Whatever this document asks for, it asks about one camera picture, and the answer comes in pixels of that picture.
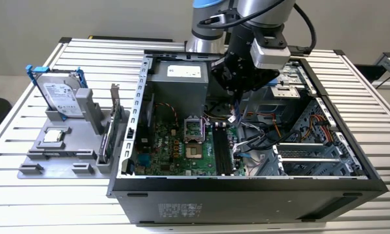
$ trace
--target orange wire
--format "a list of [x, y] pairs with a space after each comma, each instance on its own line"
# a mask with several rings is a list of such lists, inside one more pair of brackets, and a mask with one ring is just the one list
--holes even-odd
[[[321, 115], [311, 115], [311, 116], [314, 116], [318, 121], [325, 120], [323, 116], [321, 116]], [[325, 129], [322, 125], [319, 127], [321, 127], [321, 130], [323, 132], [323, 135], [325, 135], [326, 140], [327, 141], [333, 141], [331, 140], [331, 135], [329, 134], [327, 129]]]
[[330, 131], [327, 130], [327, 128], [322, 127], [322, 129], [325, 129], [325, 133], [327, 134], [330, 141], [334, 141], [333, 135], [331, 135]]
[[278, 136], [281, 137], [279, 130], [278, 130], [278, 125], [275, 123], [275, 114], [274, 113], [270, 113], [270, 114], [257, 113], [257, 115], [259, 115], [259, 116], [271, 116], [273, 117], [271, 120], [273, 120], [274, 128], [275, 128], [275, 131], [278, 133]]

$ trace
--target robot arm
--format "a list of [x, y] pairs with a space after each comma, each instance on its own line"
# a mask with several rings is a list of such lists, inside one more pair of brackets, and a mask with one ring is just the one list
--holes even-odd
[[[295, 0], [238, 0], [237, 8], [223, 11], [223, 0], [194, 0], [194, 7], [193, 38], [186, 44], [186, 51], [219, 53], [223, 50], [222, 30], [231, 28], [225, 57], [213, 63], [211, 72], [221, 87], [239, 101], [242, 93], [255, 91], [278, 76], [278, 69], [282, 69], [290, 58], [289, 46], [282, 36], [283, 23], [291, 8], [295, 8], [302, 17], [305, 14]], [[198, 21], [198, 14], [210, 13], [213, 8], [218, 9], [215, 14], [210, 17], [203, 14], [203, 20]], [[314, 31], [309, 19], [303, 18]], [[203, 40], [203, 45], [214, 46], [193, 46], [199, 39]], [[309, 54], [313, 47], [314, 43], [310, 47], [291, 48], [302, 49], [302, 53]]]

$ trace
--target case label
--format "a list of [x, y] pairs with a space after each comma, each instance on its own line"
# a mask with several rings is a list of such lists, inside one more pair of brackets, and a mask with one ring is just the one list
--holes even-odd
[[170, 65], [167, 67], [167, 77], [195, 77], [201, 78], [199, 66]]
[[158, 213], [163, 218], [199, 217], [202, 203], [158, 203]]

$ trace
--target connector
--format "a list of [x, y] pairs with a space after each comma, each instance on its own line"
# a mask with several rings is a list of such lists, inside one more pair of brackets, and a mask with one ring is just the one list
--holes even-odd
[[291, 56], [306, 57], [311, 52], [309, 47], [302, 47], [302, 46], [297, 46], [297, 45], [287, 45], [287, 48], [289, 48]]
[[133, 138], [133, 134], [134, 134], [134, 130], [131, 128], [129, 128], [129, 131], [127, 131], [127, 139], [131, 139]]
[[327, 126], [330, 122], [327, 120], [318, 121], [315, 125]]

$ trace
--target white wall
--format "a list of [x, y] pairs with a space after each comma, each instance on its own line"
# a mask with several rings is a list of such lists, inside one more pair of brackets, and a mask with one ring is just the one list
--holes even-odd
[[[390, 0], [297, 0], [318, 34], [319, 49], [342, 49], [371, 63], [390, 51]], [[89, 35], [169, 38], [190, 34], [191, 0], [0, 0], [0, 74], [41, 65], [60, 37]], [[309, 31], [294, 12], [289, 44], [307, 45]]]

